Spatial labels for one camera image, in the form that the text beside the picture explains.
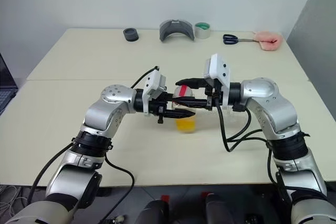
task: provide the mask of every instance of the tape roll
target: tape roll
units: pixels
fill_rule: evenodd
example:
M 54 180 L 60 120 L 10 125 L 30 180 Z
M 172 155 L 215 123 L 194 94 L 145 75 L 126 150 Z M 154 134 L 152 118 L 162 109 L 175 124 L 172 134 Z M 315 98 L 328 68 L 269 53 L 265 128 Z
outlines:
M 195 25 L 195 36 L 199 39 L 206 39 L 210 36 L 210 24 L 199 22 Z

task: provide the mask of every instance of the red object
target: red object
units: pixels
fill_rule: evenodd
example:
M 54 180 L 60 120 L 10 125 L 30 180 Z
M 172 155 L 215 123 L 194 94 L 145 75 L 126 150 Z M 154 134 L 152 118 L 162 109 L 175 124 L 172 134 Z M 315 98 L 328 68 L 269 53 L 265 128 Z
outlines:
M 167 204 L 169 204 L 169 199 L 170 199 L 169 195 L 161 195 L 161 200 L 166 202 Z
M 202 197 L 202 199 L 205 199 L 206 196 L 208 196 L 209 194 L 212 194 L 212 192 L 211 192 L 211 191 L 203 191 L 203 192 L 201 193 L 201 197 Z
M 182 85 L 181 86 L 181 89 L 180 89 L 180 92 L 178 93 L 179 97 L 183 97 L 185 95 L 185 92 L 187 91 L 187 86 L 186 85 Z

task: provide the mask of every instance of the table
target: table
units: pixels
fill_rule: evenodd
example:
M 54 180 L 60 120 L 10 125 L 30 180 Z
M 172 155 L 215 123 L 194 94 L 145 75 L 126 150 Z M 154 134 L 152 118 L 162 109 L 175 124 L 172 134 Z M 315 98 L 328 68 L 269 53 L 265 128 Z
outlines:
M 202 76 L 204 60 L 216 52 L 214 48 L 228 59 L 234 81 L 258 76 L 277 81 L 282 95 L 294 104 L 302 130 L 311 135 L 307 138 L 307 144 L 314 153 L 324 179 L 336 180 L 336 173 L 330 165 L 336 161 L 333 154 L 336 147 L 333 141 L 335 121 L 286 43 L 276 52 L 264 52 L 257 43 L 224 46 L 217 43 L 223 33 L 213 33 L 206 40 L 191 42 L 179 37 L 163 44 L 154 42 L 150 47 L 151 40 L 147 40 L 147 35 L 154 38 L 158 31 L 139 31 L 141 40 L 134 44 L 138 47 L 134 52 L 137 52 L 141 61 L 134 59 L 137 65 L 129 63 L 129 68 L 121 68 L 115 65 L 126 66 L 125 57 L 130 55 L 127 45 L 119 40 L 121 32 L 70 29 L 31 73 L 0 117 L 1 184 L 31 185 L 43 165 L 77 135 L 86 109 L 99 98 L 104 87 L 110 84 L 130 86 L 142 72 L 155 65 L 153 59 L 157 59 L 162 74 L 167 77 L 168 91 L 172 92 L 175 81 Z M 251 36 L 251 33 L 235 34 L 239 37 Z M 83 61 L 80 61 L 79 52 L 84 50 L 79 44 L 76 45 L 76 41 L 82 38 L 82 46 L 88 49 L 90 43 L 84 38 L 91 40 L 94 37 L 94 45 L 91 44 L 91 50 L 83 53 Z M 113 47 L 117 53 L 111 54 L 101 64 L 102 71 L 99 71 L 99 60 L 91 59 L 91 52 L 96 48 L 96 51 L 101 52 L 98 55 L 102 59 L 103 52 L 106 51 L 105 55 L 108 55 L 107 52 Z M 166 57 L 172 55 L 171 60 L 178 60 L 179 55 L 180 64 L 171 64 L 162 54 Z M 68 57 L 67 62 L 76 63 L 67 64 L 64 55 Z M 181 58 L 183 55 L 193 55 L 192 61 Z M 55 68 L 62 62 L 63 76 Z M 114 71 L 106 72 L 112 62 Z M 85 71 L 90 64 L 93 66 L 92 71 Z M 195 93 L 198 97 L 204 96 L 201 90 Z M 227 135 L 239 131 L 246 122 L 244 113 L 228 110 L 224 111 L 224 117 Z M 114 148 L 108 152 L 110 160 L 130 170 L 135 175 L 136 185 L 269 183 L 265 144 L 259 141 L 245 142 L 232 153 L 227 153 L 215 111 L 197 111 L 197 132 L 193 134 L 178 132 L 174 120 L 164 119 L 163 125 L 156 121 L 156 117 L 145 118 L 141 113 L 126 115 L 112 139 Z M 257 128 L 258 124 L 253 117 L 250 130 Z M 46 172 L 41 186 L 47 185 L 59 161 L 60 158 Z M 106 164 L 98 171 L 103 175 L 101 186 L 130 184 L 127 175 Z

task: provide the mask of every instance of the floor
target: floor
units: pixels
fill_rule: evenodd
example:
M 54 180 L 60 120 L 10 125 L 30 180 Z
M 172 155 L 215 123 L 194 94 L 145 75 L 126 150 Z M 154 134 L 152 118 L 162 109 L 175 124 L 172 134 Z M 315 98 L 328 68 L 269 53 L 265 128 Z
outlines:
M 134 223 L 137 216 L 146 204 L 151 200 L 160 199 L 162 195 L 170 196 L 170 217 L 171 220 L 179 220 L 181 224 L 205 223 L 203 214 L 203 192 L 213 192 L 220 195 L 231 210 L 236 223 L 245 223 L 245 214 L 260 214 L 264 217 L 265 223 L 280 223 L 277 214 L 270 203 L 269 185 L 256 186 L 248 185 L 203 185 L 203 186 L 151 186 L 135 187 L 129 196 L 111 214 L 111 217 L 126 215 L 126 223 Z M 113 188 L 108 197 L 96 197 L 94 203 L 87 209 L 78 210 L 73 219 L 74 224 L 98 223 L 108 210 L 125 193 L 127 188 Z M 25 188 L 24 196 L 29 193 Z M 44 189 L 35 193 L 34 200 L 41 200 L 44 197 Z M 15 205 L 15 210 L 22 208 L 20 202 Z M 5 214 L 0 223 L 5 223 L 9 215 Z

